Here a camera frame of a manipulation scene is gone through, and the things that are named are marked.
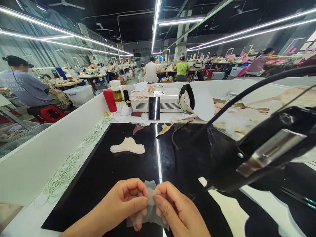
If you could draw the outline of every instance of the white shirt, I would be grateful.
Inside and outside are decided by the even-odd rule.
[[[145,66],[145,81],[147,81],[148,83],[154,82],[154,83],[158,83],[158,77],[156,74],[156,71],[159,70],[158,64],[155,64],[154,62],[150,61],[149,63],[146,64]]]

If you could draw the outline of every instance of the hand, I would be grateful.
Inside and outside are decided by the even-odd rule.
[[[140,179],[118,181],[92,211],[61,236],[102,236],[129,216],[134,229],[139,231],[142,228],[143,216],[147,214],[147,206],[148,189]]]
[[[170,182],[156,187],[154,200],[157,215],[167,221],[175,237],[211,236],[194,203]]]
[[[147,215],[148,189],[139,178],[121,180],[114,185],[96,206],[106,219],[106,231],[131,216],[135,231],[140,231],[143,216]]]

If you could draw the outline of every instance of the gray t-shirt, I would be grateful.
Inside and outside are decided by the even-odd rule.
[[[27,72],[14,71],[14,76],[12,71],[0,72],[0,80],[24,104],[32,107],[52,104],[53,98],[44,92],[47,84]]]

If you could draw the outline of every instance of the black hair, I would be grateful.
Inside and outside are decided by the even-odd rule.
[[[268,54],[268,53],[270,53],[270,52],[272,52],[272,51],[274,51],[274,48],[273,48],[273,47],[269,47],[269,48],[265,49],[265,50],[263,51],[263,53],[264,53],[264,54]]]
[[[2,57],[4,61],[8,62],[9,66],[26,66],[26,67],[34,67],[32,64],[28,64],[26,60],[19,58],[17,56],[8,55],[6,57]]]

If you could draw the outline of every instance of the black power cord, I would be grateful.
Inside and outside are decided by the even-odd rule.
[[[241,100],[242,98],[244,98],[246,95],[250,94],[251,92],[255,91],[256,89],[265,86],[269,83],[278,81],[280,79],[286,78],[286,77],[293,77],[293,76],[303,76],[303,75],[307,75],[310,73],[315,73],[316,72],[316,66],[306,66],[306,67],[299,67],[299,68],[295,68],[295,69],[291,69],[288,71],[284,71],[281,73],[278,73],[276,75],[273,75],[271,77],[268,77],[262,81],[257,82],[256,84],[252,85],[251,87],[247,88],[246,90],[244,90],[243,92],[241,92],[240,94],[238,94],[235,98],[233,98],[231,101],[229,101],[213,118],[211,118],[211,120],[209,120],[202,128],[199,129],[199,131],[192,136],[192,138],[189,141],[186,141],[186,143],[189,143],[190,141],[194,140],[197,136],[199,136],[203,131],[206,131],[207,128],[214,123],[230,106],[232,106],[233,104],[235,104],[236,102],[238,102],[239,100]],[[171,137],[172,140],[172,144],[176,147],[176,149],[181,149],[182,147],[178,148],[178,146],[175,144],[174,142],[174,134],[179,131],[180,129],[182,129],[184,126],[186,126],[189,122],[187,122],[186,124],[184,124],[183,126],[179,127],[178,129],[176,129]]]

